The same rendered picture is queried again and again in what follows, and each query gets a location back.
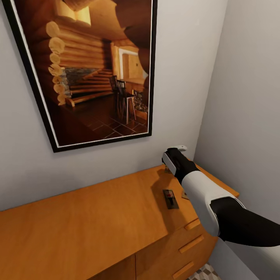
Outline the mousetrap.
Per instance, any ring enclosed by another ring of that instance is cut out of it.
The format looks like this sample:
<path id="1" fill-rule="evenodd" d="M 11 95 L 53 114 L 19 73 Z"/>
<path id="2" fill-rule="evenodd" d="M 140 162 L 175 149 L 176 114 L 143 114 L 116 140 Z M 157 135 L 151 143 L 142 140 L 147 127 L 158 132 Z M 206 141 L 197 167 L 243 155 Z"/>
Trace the mousetrap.
<path id="1" fill-rule="evenodd" d="M 172 173 L 171 171 L 170 171 L 170 169 L 165 165 L 165 172 L 166 173 Z"/>
<path id="2" fill-rule="evenodd" d="M 188 196 L 187 196 L 187 194 L 186 194 L 186 192 L 184 190 L 182 192 L 182 196 L 181 197 L 189 200 L 189 198 L 188 198 Z"/>
<path id="3" fill-rule="evenodd" d="M 175 199 L 175 195 L 172 189 L 163 189 L 164 197 L 167 203 L 168 209 L 178 209 L 179 206 Z"/>

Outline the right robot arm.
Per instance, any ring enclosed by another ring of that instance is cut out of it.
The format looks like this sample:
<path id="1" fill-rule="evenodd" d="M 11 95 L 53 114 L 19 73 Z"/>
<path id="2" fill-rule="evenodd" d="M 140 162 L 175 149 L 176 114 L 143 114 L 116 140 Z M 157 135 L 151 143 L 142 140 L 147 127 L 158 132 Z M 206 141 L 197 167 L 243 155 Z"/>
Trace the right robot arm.
<path id="1" fill-rule="evenodd" d="M 219 236 L 259 280 L 280 280 L 280 225 L 246 210 L 230 192 L 171 146 L 163 162 L 179 180 L 202 226 Z"/>

